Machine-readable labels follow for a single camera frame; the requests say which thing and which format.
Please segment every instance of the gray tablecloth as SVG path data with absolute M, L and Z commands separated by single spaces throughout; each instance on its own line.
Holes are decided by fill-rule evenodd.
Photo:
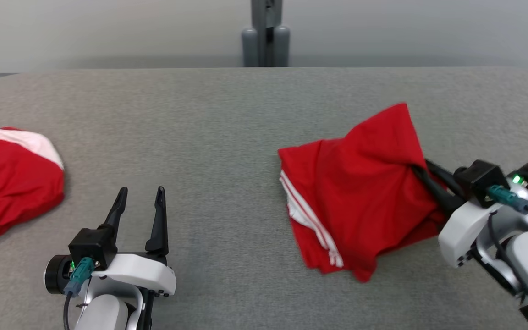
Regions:
M 343 136 L 407 102 L 426 157 L 455 169 L 528 161 L 528 71 L 502 68 L 61 71 L 0 79 L 0 126 L 46 135 L 66 199 L 0 237 L 0 329 L 61 329 L 46 263 L 128 186 L 118 247 L 142 251 L 167 192 L 178 287 L 154 329 L 525 329 L 475 263 L 436 239 L 379 258 L 372 280 L 321 275 L 300 257 L 278 181 L 279 148 Z M 76 321 L 78 309 L 71 310 Z

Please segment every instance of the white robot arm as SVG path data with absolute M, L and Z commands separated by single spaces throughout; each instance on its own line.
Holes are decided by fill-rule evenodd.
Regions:
M 429 169 L 437 174 L 443 171 L 432 163 Z M 425 181 L 420 171 L 415 173 Z M 442 181 L 453 190 L 461 190 L 457 195 L 444 197 L 441 191 L 430 188 L 438 200 L 447 200 L 444 211 L 451 213 L 438 237 L 445 261 L 461 267 L 475 259 L 520 299 L 520 312 L 528 320 L 528 163 L 505 177 L 497 165 L 477 160 L 456 171 L 454 182 L 448 182 L 450 176 L 444 175 Z M 502 199 L 499 203 L 498 198 L 491 197 L 492 186 L 501 187 L 517 205 Z M 467 201 L 459 205 L 457 197 Z
M 67 309 L 77 291 L 83 296 L 75 330 L 150 330 L 155 297 L 176 290 L 176 276 L 168 267 L 168 231 L 164 188 L 159 187 L 150 239 L 143 253 L 118 253 L 115 246 L 120 216 L 126 206 L 122 188 L 104 224 L 82 229 L 69 244 L 70 255 L 55 255 L 46 266 L 44 285 L 52 294 L 67 294 L 63 322 L 69 330 Z M 79 267 L 91 267 L 79 276 Z

